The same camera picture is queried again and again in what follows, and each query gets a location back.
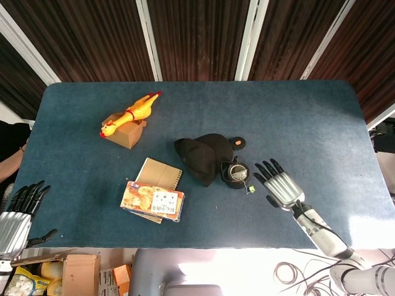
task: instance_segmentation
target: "yellow rubber chicken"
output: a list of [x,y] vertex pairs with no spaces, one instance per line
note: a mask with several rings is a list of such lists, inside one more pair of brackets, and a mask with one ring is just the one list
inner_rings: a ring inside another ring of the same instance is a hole
[[103,138],[111,136],[118,127],[129,121],[142,120],[151,115],[151,106],[155,100],[162,94],[159,91],[156,94],[149,93],[134,103],[133,106],[126,109],[125,114],[117,120],[110,120],[102,128],[100,136]]

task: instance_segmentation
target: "wire bundle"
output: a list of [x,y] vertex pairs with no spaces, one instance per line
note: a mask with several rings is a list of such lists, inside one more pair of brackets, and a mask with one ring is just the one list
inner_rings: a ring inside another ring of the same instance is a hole
[[[323,257],[323,256],[320,256],[320,255],[316,255],[316,254],[314,254],[314,253],[303,252],[303,251],[299,251],[299,250],[294,250],[294,251],[299,252],[299,253],[304,253],[304,254],[312,255],[312,256],[315,256],[315,257],[320,257],[320,258],[326,259],[326,260],[333,260],[333,261],[336,261],[336,260],[333,259],[333,258]],[[390,258],[390,257],[388,257],[382,250],[380,250],[380,251],[388,258],[388,260],[387,260],[387,261],[384,261],[384,262],[382,262],[382,263],[375,264],[375,265],[373,265],[372,267],[378,266],[378,265],[384,265],[384,264],[387,265],[388,263],[393,263],[393,261],[395,260],[395,255],[392,256],[392,257]],[[325,293],[326,295],[329,295],[329,296],[340,296],[338,293],[336,293],[336,292],[332,289],[332,287],[331,287],[331,279],[330,279],[330,277],[329,277],[328,275],[322,276],[320,279],[317,279],[316,281],[311,282],[310,284],[308,284],[307,281],[308,281],[309,279],[312,279],[314,276],[316,276],[317,274],[321,273],[322,271],[330,269],[330,268],[333,267],[334,265],[346,265],[346,264],[345,264],[345,263],[341,263],[341,260],[339,260],[339,261],[336,261],[335,263],[333,263],[333,264],[331,264],[331,265],[328,265],[328,266],[326,266],[326,267],[324,267],[324,268],[322,268],[322,269],[316,271],[316,272],[313,273],[312,275],[310,275],[310,276],[308,276],[308,277],[305,277],[304,272],[306,271],[307,265],[308,265],[311,261],[320,261],[320,262],[329,264],[328,262],[325,262],[325,261],[322,261],[322,260],[319,260],[319,259],[310,259],[309,262],[307,262],[307,264],[306,264],[304,270],[301,271],[300,268],[298,268],[296,265],[294,265],[294,264],[292,264],[292,263],[290,263],[290,262],[285,262],[285,261],[279,262],[279,264],[277,264],[276,267],[275,267],[275,269],[274,269],[273,278],[277,278],[277,280],[278,280],[280,283],[284,284],[284,285],[291,285],[291,286],[289,286],[289,287],[287,287],[287,288],[281,290],[279,293],[282,293],[282,292],[284,292],[284,291],[286,291],[286,290],[290,290],[290,289],[292,289],[293,287],[296,287],[296,286],[299,285],[299,287],[298,287],[297,290],[296,290],[296,294],[297,294],[297,292],[298,292],[298,290],[299,290],[299,288],[300,288],[300,285],[303,284],[303,283],[305,283],[305,284],[306,284],[306,289],[305,289],[305,291],[303,292],[303,296],[322,296],[322,295],[323,295],[322,292]],[[282,279],[282,278],[280,277],[279,270],[280,270],[281,267],[284,267],[284,266],[288,267],[288,268],[291,270],[291,272],[292,272],[292,278],[289,279],[289,280],[288,280],[288,279],[287,279],[287,280],[284,280],[284,279]],[[302,276],[303,280],[296,282],[296,280],[297,280],[299,274]]]

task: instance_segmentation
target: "person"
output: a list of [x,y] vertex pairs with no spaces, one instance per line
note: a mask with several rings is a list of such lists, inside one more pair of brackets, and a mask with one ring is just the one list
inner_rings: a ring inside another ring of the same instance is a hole
[[0,120],[0,214],[5,210],[30,135],[26,123],[10,125]]

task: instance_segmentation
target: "small orange object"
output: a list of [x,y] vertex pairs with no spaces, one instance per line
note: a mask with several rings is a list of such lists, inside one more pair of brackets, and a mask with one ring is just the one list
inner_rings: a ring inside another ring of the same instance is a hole
[[120,295],[128,295],[131,278],[131,268],[125,264],[114,268],[114,278]]

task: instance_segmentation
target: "tag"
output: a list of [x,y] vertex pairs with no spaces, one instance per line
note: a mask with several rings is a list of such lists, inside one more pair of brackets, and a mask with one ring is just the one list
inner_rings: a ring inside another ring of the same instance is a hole
[[155,191],[151,210],[154,213],[175,214],[178,194],[174,192]]

